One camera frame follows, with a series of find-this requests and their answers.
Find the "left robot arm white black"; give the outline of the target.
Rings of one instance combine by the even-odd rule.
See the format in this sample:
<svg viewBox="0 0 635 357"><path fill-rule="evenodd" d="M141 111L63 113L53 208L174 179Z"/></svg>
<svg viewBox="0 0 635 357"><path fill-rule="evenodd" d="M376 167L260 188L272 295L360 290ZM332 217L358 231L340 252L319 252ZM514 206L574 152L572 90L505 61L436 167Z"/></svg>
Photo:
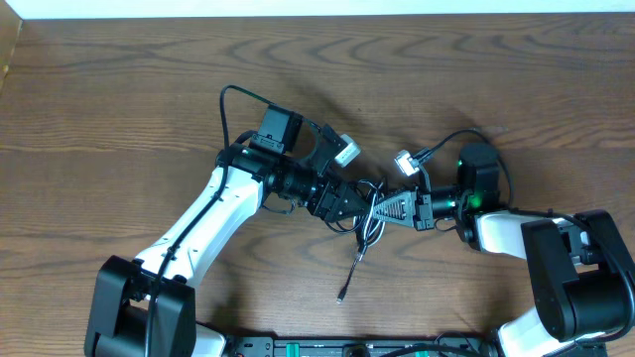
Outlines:
<svg viewBox="0 0 635 357"><path fill-rule="evenodd" d="M235 231L274 193L325 223L369 205L331 170L360 153L346 134L275 104L260 128L216 158L202 193L134 259L110 257L95 282L84 340L87 356L220 356L226 337L197 322L195 290Z"/></svg>

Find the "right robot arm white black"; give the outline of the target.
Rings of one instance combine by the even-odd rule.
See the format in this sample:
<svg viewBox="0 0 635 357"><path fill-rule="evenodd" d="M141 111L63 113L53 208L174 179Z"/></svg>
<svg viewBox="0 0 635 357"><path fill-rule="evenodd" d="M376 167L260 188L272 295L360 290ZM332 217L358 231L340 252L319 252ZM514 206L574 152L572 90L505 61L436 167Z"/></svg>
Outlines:
<svg viewBox="0 0 635 357"><path fill-rule="evenodd" d="M590 210L573 215L512 208L500 199L507 172L496 149L464 146L457 182L433 188L424 163L432 150L402 151L396 164L421 183L372 204L373 218L418 231L451 219L472 249L526 262L534 305L496 328L480 345L434 343L405 348L407 354L448 356L604 356L607 343L634 326L634 261L611 215Z"/></svg>

